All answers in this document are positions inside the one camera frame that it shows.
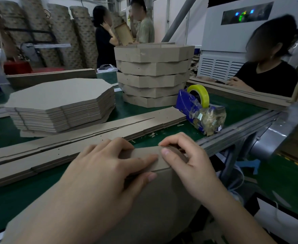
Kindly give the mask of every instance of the digital display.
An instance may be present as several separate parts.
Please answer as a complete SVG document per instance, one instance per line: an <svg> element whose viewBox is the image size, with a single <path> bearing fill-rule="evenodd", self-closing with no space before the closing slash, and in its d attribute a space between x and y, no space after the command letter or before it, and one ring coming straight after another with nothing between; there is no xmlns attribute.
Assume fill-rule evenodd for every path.
<svg viewBox="0 0 298 244"><path fill-rule="evenodd" d="M224 11L221 25L268 20L273 7L273 3L274 2L263 3L260 5Z"/></svg>

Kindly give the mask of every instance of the green shirt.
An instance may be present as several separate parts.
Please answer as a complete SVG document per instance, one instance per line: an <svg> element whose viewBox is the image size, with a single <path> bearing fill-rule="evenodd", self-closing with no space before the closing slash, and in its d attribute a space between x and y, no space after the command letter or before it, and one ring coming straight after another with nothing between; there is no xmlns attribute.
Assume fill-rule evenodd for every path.
<svg viewBox="0 0 298 244"><path fill-rule="evenodd" d="M137 41L140 43L154 43L155 42L155 29L151 19L146 17L140 23L140 29L137 32Z"/></svg>

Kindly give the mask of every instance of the black shirt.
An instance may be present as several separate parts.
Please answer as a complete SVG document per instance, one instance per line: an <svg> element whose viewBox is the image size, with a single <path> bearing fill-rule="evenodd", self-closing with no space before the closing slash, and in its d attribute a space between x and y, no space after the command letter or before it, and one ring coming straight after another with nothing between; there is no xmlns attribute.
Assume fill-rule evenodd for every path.
<svg viewBox="0 0 298 244"><path fill-rule="evenodd" d="M269 71L256 73L257 65L257 62L246 62L235 76L258 92L292 96L298 74L291 65L282 61Z"/></svg>
<svg viewBox="0 0 298 244"><path fill-rule="evenodd" d="M115 46L109 42L112 36L102 27L96 28L95 35L98 49L97 68L104 64L111 64L116 67Z"/></svg>

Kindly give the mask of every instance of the man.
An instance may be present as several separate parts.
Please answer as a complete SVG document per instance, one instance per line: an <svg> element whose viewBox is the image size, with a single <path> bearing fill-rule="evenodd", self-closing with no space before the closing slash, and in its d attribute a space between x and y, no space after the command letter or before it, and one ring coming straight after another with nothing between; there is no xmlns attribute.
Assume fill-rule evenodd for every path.
<svg viewBox="0 0 298 244"><path fill-rule="evenodd" d="M136 37L138 43L153 43L155 41L155 29L153 22L147 17L147 8L144 0L132 0L132 11L130 12L131 32L133 37ZM136 30L133 20L140 21L140 28Z"/></svg>

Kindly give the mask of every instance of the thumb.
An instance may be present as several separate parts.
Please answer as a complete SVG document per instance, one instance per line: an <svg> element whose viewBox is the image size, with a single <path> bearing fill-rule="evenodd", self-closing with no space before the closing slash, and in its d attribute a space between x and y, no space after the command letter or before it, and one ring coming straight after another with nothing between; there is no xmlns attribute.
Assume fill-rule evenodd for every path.
<svg viewBox="0 0 298 244"><path fill-rule="evenodd" d="M128 186L123 192L123 197L126 197L128 200L133 200L141 193L142 189L152 180L157 177L156 173L147 172L142 173Z"/></svg>
<svg viewBox="0 0 298 244"><path fill-rule="evenodd" d="M173 151L168 148L161 149L161 154L166 160L166 162L175 170L175 172L180 176L188 168L184 161Z"/></svg>

